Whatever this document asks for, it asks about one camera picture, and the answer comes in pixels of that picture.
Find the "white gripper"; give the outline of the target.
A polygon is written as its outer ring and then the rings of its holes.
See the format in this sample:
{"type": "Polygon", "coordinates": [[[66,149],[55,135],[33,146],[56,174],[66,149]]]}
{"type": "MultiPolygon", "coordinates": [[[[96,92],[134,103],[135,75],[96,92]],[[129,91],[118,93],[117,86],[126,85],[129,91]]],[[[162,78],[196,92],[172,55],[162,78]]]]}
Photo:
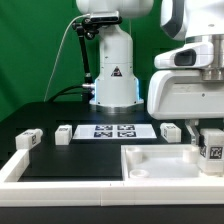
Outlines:
{"type": "Polygon", "coordinates": [[[157,120],[186,119],[191,143],[199,144],[200,118],[224,117],[224,44],[187,43],[155,57],[147,110],[157,120]]]}

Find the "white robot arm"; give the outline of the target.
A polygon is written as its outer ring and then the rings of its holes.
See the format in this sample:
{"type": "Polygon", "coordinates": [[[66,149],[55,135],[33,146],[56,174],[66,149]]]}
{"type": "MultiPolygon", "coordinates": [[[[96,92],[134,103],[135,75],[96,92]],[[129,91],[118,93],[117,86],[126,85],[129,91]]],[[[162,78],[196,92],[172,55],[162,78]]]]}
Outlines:
{"type": "Polygon", "coordinates": [[[83,36],[100,37],[100,73],[92,83],[94,110],[147,106],[157,120],[224,118],[224,0],[162,0],[160,27],[185,44],[155,57],[148,99],[133,74],[133,40],[124,18],[148,14],[154,0],[76,0],[83,36]]]}

